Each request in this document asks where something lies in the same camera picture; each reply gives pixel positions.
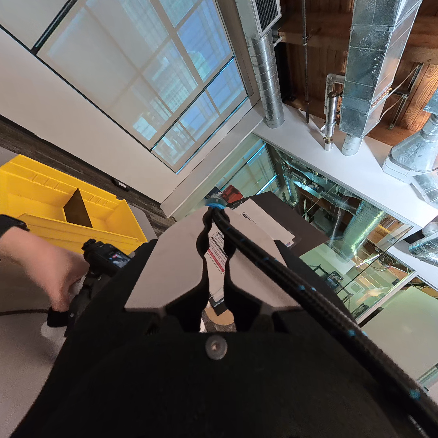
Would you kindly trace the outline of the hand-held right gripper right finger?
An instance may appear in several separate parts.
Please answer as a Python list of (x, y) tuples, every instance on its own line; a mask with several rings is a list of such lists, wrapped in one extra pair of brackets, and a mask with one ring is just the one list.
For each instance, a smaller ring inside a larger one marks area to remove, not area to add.
[[(224, 212), (233, 227), (284, 266), (287, 265), (275, 243), (276, 240), (254, 222), (238, 215), (233, 209), (226, 208)], [(260, 314), (270, 317), (277, 311), (302, 310), (292, 297), (256, 267), (239, 249), (234, 250), (227, 263), (224, 298), (227, 308), (233, 314), (237, 330), (250, 330)]]

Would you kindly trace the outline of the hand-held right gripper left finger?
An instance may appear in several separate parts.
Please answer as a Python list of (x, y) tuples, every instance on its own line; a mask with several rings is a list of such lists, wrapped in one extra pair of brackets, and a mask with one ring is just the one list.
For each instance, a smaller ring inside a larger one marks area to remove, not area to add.
[(199, 332), (209, 299), (205, 254), (211, 209), (203, 207), (159, 238), (125, 304), (129, 312), (174, 316), (186, 332)]

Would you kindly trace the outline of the yellow plastic bin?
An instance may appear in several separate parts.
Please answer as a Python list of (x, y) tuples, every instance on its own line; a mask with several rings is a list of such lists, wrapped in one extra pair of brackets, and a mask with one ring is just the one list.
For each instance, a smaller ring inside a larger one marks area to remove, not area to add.
[[(1, 166), (1, 214), (25, 222), (33, 234), (82, 254), (89, 239), (130, 254), (147, 242), (125, 200), (23, 155)], [(66, 222), (63, 207), (80, 189), (92, 228)]]

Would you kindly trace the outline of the person's left hand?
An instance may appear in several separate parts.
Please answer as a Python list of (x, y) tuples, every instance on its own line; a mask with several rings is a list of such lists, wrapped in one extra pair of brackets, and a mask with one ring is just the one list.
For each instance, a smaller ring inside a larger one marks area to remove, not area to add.
[(70, 305), (70, 287), (89, 270), (83, 256), (52, 245), (18, 227), (6, 231), (0, 239), (0, 254), (18, 263), (49, 297), (55, 311), (66, 312)]

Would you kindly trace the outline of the printed instruction sheet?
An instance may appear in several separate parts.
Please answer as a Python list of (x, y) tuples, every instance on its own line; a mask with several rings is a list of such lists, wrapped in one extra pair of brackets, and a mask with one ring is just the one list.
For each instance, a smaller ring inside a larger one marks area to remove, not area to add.
[[(254, 222), (273, 240), (280, 240), (287, 247), (292, 247), (299, 242), (298, 236), (288, 231), (285, 226), (280, 225), (251, 199), (235, 207), (233, 211)], [(223, 233), (213, 223), (209, 232), (209, 250), (206, 260), (214, 273), (224, 274), (225, 272), (227, 256), (223, 249), (223, 242)]]

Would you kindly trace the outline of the red case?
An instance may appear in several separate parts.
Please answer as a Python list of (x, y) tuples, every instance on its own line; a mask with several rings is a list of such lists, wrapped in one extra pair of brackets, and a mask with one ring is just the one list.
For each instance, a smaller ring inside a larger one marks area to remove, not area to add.
[(227, 204), (232, 204), (244, 198), (243, 194), (232, 184), (222, 192), (221, 197)]

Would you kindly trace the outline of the black wristband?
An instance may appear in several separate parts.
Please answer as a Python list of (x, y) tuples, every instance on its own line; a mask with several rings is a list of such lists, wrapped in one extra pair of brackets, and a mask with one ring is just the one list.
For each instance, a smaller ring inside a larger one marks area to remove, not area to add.
[(1, 214), (0, 215), (0, 237), (3, 237), (12, 228), (18, 228), (26, 232), (30, 232), (27, 224), (17, 218)]

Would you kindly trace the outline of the large gridded window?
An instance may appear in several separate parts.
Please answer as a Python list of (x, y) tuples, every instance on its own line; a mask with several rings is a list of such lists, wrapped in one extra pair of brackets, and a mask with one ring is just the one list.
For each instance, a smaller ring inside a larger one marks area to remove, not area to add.
[(67, 1), (32, 52), (176, 173), (247, 99), (211, 0)]

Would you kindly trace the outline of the silver flexible duct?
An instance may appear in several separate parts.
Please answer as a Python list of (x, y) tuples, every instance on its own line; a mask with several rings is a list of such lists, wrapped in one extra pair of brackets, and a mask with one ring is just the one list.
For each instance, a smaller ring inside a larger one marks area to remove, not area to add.
[[(329, 240), (326, 246), (336, 248), (337, 252), (346, 260), (357, 256), (360, 246), (365, 242), (369, 234), (386, 217), (386, 212), (373, 204), (361, 199), (356, 194), (342, 189), (340, 194), (329, 191), (323, 192), (323, 198), (340, 209)], [(344, 212), (353, 215), (343, 234), (337, 236), (337, 231)]]

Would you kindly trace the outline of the conical silver duct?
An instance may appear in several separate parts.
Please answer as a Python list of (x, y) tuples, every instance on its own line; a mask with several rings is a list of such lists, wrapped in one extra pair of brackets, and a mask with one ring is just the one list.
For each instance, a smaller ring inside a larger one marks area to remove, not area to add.
[(388, 175), (412, 185), (423, 200), (438, 208), (438, 91), (424, 111), (430, 117), (423, 128), (395, 145), (382, 169)]

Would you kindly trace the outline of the rectangular metal air duct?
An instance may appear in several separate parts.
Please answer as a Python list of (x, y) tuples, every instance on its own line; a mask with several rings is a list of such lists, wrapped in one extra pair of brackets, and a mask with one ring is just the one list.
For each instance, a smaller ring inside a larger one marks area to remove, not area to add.
[(378, 124), (421, 3), (354, 1), (339, 123), (343, 155), (355, 155)]

